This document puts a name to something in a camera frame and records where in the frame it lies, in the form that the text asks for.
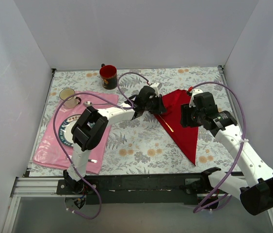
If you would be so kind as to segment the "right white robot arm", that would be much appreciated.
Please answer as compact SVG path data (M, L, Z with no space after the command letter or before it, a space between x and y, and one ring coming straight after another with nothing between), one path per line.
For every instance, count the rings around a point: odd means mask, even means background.
M217 189L241 201L245 210L258 215L273 208L273 169L270 168L249 144L235 118L228 112L219 112L213 95L200 89L188 92L191 100L181 106L182 127L199 127L213 137L230 153L245 179L227 175L218 167L201 173L200 186L206 193Z

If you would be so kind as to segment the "gold fork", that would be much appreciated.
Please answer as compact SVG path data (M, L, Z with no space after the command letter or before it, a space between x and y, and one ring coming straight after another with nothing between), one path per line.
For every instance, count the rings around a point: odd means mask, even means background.
M174 130L171 128L171 126L162 118L161 115L158 115L159 118L165 123L165 125L168 127L168 129L171 131L171 132L174 132Z

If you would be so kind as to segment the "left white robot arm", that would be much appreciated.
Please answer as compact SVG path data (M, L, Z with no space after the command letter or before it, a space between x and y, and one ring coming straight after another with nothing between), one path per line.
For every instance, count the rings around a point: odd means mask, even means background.
M161 86L161 83L144 86L139 94L128 98L118 108L95 109L89 106L84 110L71 129L72 163L63 172L67 188L73 194L79 194L84 190L84 182L81 179L86 175L90 152L98 146L107 127L122 121L136 119L146 111L158 115L166 112L162 95L159 93Z

